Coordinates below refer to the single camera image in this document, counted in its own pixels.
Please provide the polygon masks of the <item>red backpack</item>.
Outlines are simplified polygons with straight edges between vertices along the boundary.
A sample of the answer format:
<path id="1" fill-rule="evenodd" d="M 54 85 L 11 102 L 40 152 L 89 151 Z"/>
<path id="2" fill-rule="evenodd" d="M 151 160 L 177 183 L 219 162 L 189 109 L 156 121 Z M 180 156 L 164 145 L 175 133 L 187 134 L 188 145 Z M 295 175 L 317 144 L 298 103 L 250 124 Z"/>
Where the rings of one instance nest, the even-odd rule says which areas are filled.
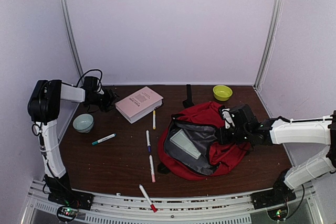
<path id="1" fill-rule="evenodd" d="M 158 141 L 157 152 L 161 162 L 157 166 L 157 172 L 173 173 L 187 180 L 226 175 L 242 161 L 251 145 L 219 144 L 216 131 L 224 126 L 218 112 L 222 105 L 214 101 L 195 105 L 192 102 L 191 85 L 188 84 L 186 90 L 184 110 L 171 116 L 169 126 Z M 180 129 L 183 129 L 200 151 L 199 159 L 194 159 L 170 142 L 170 137 Z"/>

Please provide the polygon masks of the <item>pink book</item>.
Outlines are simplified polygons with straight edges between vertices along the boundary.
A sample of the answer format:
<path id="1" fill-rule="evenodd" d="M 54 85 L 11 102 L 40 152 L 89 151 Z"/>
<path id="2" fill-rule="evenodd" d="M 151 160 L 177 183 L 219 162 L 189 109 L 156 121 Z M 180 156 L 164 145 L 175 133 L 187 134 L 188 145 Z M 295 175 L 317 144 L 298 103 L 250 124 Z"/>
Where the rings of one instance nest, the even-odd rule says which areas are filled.
<path id="1" fill-rule="evenodd" d="M 163 103 L 163 97 L 150 89 L 144 87 L 115 104 L 116 109 L 131 124 L 142 119 Z"/>

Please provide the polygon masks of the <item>grey book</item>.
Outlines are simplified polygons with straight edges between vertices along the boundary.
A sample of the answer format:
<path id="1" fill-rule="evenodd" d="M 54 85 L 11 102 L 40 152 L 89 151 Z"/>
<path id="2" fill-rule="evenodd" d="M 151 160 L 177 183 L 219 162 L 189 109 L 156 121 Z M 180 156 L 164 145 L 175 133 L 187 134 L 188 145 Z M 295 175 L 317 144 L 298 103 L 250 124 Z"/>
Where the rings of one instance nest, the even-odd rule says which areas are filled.
<path id="1" fill-rule="evenodd" d="M 200 151 L 196 148 L 193 142 L 187 137 L 183 129 L 177 131 L 170 137 L 170 142 L 177 146 L 194 159 L 199 159 L 201 156 Z"/>

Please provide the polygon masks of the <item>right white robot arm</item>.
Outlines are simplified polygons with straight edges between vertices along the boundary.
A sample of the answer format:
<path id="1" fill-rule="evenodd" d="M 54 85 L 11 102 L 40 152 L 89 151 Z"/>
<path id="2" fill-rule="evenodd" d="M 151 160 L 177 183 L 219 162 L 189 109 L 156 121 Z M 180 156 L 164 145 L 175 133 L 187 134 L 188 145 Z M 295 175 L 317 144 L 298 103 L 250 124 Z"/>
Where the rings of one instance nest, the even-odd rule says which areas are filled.
<path id="1" fill-rule="evenodd" d="M 323 144 L 318 154 L 282 172 L 269 192 L 272 203 L 279 204 L 304 183 L 335 172 L 335 114 L 316 119 L 294 120 L 283 116 L 259 122 L 247 104 L 231 109 L 220 106 L 224 120 L 219 130 L 221 143 L 280 145 L 287 143 Z"/>

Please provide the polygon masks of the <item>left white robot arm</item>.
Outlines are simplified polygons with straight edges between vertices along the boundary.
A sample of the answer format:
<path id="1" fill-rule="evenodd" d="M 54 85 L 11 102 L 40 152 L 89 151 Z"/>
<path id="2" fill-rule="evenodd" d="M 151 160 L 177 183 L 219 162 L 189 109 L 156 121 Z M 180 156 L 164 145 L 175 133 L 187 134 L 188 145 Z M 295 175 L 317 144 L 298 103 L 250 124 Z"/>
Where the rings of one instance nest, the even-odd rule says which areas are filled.
<path id="1" fill-rule="evenodd" d="M 71 189 L 66 168 L 63 165 L 57 137 L 57 119 L 62 100 L 95 105 L 108 112 L 118 95 L 102 86 L 97 77 L 84 77 L 82 87 L 63 83 L 61 80 L 37 81 L 29 99 L 27 110 L 33 125 L 31 130 L 39 138 L 39 148 L 44 159 L 45 181 L 50 192 L 64 205 L 71 205 L 79 198 Z"/>

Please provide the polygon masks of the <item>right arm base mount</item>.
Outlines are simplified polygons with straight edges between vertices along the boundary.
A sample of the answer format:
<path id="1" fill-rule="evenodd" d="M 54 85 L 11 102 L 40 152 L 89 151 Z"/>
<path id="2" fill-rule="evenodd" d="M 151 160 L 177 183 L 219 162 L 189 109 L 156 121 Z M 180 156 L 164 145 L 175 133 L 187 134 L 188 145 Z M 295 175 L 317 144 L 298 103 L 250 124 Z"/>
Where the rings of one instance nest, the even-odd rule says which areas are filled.
<path id="1" fill-rule="evenodd" d="M 282 221 L 288 216 L 287 199 L 279 190 L 265 190 L 251 194 L 254 209 L 266 209 L 268 217 L 273 221 Z"/>

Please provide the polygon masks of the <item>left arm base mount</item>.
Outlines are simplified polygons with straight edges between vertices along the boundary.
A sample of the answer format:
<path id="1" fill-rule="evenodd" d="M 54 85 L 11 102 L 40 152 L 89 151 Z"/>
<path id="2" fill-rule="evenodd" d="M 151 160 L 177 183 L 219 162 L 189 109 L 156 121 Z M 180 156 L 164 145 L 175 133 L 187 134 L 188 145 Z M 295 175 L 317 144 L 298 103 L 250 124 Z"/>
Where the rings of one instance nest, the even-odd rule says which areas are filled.
<path id="1" fill-rule="evenodd" d="M 66 199 L 50 193 L 48 200 L 59 204 L 56 210 L 56 217 L 62 222 L 71 222 L 78 217 L 79 210 L 90 210 L 93 202 L 93 194 L 73 191 L 75 198 L 72 196 Z"/>

